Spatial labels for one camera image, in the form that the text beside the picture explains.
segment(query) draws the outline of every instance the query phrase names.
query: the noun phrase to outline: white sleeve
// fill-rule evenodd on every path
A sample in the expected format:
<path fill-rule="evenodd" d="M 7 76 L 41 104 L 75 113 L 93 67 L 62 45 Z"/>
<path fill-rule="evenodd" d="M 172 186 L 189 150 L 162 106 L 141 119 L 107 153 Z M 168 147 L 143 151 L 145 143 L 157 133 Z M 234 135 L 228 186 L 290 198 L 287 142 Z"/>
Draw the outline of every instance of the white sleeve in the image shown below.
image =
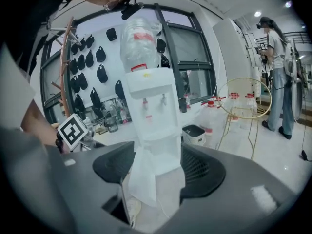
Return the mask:
<path fill-rule="evenodd" d="M 269 33 L 269 36 L 268 36 L 268 47 L 272 47 L 274 48 L 275 47 L 275 40 L 274 40 L 274 37 L 273 37 L 273 34 L 270 34 Z"/>
<path fill-rule="evenodd" d="M 19 128 L 34 95 L 4 43 L 0 49 L 0 126 Z"/>

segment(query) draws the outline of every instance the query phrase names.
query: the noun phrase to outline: wooden rod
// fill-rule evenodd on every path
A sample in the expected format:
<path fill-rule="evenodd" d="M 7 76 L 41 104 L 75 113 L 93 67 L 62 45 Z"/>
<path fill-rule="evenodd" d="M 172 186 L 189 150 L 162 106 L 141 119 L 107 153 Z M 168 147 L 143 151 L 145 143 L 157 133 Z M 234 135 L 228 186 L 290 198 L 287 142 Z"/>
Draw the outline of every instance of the wooden rod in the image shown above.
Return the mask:
<path fill-rule="evenodd" d="M 55 39 L 55 41 L 57 41 L 59 45 L 63 46 L 63 44 L 59 41 L 59 39 Z"/>
<path fill-rule="evenodd" d="M 74 19 L 74 17 L 71 17 L 69 23 L 67 24 L 67 28 L 66 28 L 66 32 L 65 32 L 64 40 L 63 40 L 63 45 L 62 45 L 62 49 L 60 52 L 60 69 L 59 69 L 59 76 L 60 76 L 59 80 L 60 80 L 60 87 L 61 87 L 60 94 L 62 97 L 66 117 L 70 116 L 70 112 L 69 112 L 69 108 L 67 105 L 66 93 L 65 93 L 65 87 L 64 87 L 63 63 L 66 61 L 66 59 L 65 59 L 65 48 L 66 48 L 68 35 L 70 34 L 70 30 L 72 27 L 73 19 Z"/>
<path fill-rule="evenodd" d="M 51 84 L 53 85 L 53 86 L 55 86 L 56 88 L 58 88 L 58 89 L 60 89 L 61 90 L 61 87 L 60 86 L 58 86 L 54 81 L 52 81 L 51 82 Z"/>

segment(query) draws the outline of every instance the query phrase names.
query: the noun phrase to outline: white t-shirt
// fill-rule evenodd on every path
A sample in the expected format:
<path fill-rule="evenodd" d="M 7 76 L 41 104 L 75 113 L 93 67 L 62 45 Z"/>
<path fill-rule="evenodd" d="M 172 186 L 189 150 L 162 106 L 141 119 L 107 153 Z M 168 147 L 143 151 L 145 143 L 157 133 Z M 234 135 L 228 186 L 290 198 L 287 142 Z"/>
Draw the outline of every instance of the white t-shirt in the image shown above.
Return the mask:
<path fill-rule="evenodd" d="M 284 67 L 283 61 L 285 58 L 285 48 L 278 33 L 274 30 L 268 33 L 268 47 L 269 46 L 274 49 L 273 68 L 283 68 Z"/>

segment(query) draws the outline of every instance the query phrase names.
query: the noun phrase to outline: woman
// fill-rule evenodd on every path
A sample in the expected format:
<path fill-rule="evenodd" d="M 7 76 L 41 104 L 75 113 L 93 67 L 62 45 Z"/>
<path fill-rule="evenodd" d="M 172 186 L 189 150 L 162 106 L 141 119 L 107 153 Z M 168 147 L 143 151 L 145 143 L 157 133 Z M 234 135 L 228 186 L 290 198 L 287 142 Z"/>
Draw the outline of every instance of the woman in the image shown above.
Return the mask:
<path fill-rule="evenodd" d="M 267 57 L 273 58 L 272 106 L 268 120 L 264 120 L 262 125 L 271 131 L 275 131 L 283 109 L 283 124 L 278 131 L 286 139 L 291 139 L 294 122 L 292 114 L 292 92 L 290 77 L 285 74 L 283 65 L 287 40 L 272 19 L 262 17 L 259 24 L 260 28 L 264 29 L 268 39 L 267 50 L 260 50 L 260 52 Z"/>

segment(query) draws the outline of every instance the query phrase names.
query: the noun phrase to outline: long hair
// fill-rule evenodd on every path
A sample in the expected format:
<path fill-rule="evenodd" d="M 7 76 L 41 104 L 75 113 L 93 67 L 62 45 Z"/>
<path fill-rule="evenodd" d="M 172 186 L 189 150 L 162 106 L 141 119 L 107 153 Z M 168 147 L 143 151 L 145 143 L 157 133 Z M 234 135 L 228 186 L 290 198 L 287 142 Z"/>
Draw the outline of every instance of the long hair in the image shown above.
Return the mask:
<path fill-rule="evenodd" d="M 272 20 L 271 18 L 268 17 L 262 17 L 260 19 L 260 23 L 261 26 L 263 26 L 264 24 L 266 24 L 270 29 L 273 29 L 277 32 L 277 34 L 279 35 L 279 37 L 284 41 L 287 42 L 287 39 L 285 38 L 283 32 L 281 31 L 281 29 L 277 26 L 276 22 L 274 20 Z"/>

